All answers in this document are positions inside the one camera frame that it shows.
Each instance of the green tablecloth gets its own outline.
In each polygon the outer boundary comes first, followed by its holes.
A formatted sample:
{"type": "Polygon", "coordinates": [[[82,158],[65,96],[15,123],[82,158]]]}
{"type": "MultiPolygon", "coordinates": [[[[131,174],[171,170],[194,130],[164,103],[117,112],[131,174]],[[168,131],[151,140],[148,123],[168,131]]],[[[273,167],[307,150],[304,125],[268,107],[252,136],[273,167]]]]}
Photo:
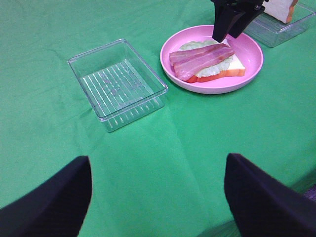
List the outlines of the green tablecloth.
{"type": "Polygon", "coordinates": [[[247,86],[186,91],[159,53],[177,31],[212,24],[209,0],[2,0],[0,207],[79,155],[93,197],[79,236],[196,237],[232,220],[226,156],[241,153],[291,186],[316,168],[316,28],[275,47],[247,86]],[[162,109],[113,133],[67,60],[127,39],[168,84],[162,109]]]}

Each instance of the bacon strip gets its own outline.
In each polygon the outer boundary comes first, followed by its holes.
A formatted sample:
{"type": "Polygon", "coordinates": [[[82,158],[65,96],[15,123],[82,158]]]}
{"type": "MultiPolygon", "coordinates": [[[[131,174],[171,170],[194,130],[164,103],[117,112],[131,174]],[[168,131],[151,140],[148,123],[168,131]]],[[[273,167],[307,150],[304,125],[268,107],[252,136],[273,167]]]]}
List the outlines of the bacon strip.
{"type": "Polygon", "coordinates": [[[219,64],[235,53],[234,50],[226,44],[221,43],[214,45],[217,45],[217,47],[213,50],[208,50],[175,62],[173,69],[176,77],[180,80],[187,81],[203,68],[219,64]]]}
{"type": "Polygon", "coordinates": [[[202,48],[172,52],[169,54],[170,64],[171,66],[173,66],[176,62],[180,62],[182,60],[188,60],[189,58],[196,56],[197,54],[213,51],[223,46],[228,47],[224,43],[217,43],[217,44],[208,45],[202,48]]]}

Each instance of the clear plastic container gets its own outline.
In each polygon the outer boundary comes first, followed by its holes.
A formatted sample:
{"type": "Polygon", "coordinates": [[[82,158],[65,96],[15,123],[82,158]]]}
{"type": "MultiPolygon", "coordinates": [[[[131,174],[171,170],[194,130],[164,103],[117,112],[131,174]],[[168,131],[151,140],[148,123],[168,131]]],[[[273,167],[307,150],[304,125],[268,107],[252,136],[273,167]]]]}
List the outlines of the clear plastic container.
{"type": "Polygon", "coordinates": [[[68,60],[108,132],[164,106],[167,85],[125,39],[68,60]]]}
{"type": "Polygon", "coordinates": [[[247,26],[244,32],[268,47],[275,47],[314,25],[315,15],[315,9],[300,0],[295,5],[291,23],[284,24],[272,16],[262,13],[247,26]]]}

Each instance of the white bread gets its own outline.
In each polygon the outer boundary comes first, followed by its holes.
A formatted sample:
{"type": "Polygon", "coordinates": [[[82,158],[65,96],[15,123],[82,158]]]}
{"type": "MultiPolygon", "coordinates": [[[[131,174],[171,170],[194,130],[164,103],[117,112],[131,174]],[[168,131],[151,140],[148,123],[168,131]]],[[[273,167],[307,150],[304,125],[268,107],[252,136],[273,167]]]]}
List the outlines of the white bread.
{"type": "Polygon", "coordinates": [[[265,13],[287,24],[292,21],[294,6],[298,0],[269,0],[264,1],[265,13]]]}
{"type": "MultiPolygon", "coordinates": [[[[224,39],[223,43],[230,46],[226,39],[224,39]]],[[[210,80],[215,80],[218,78],[223,77],[242,77],[245,75],[246,68],[242,64],[242,62],[237,58],[237,56],[234,54],[231,56],[232,60],[230,62],[229,67],[226,70],[221,71],[218,74],[213,75],[212,73],[209,74],[207,68],[203,69],[199,73],[197,73],[195,76],[192,76],[187,82],[188,83],[194,83],[194,82],[206,82],[210,80]]]]}

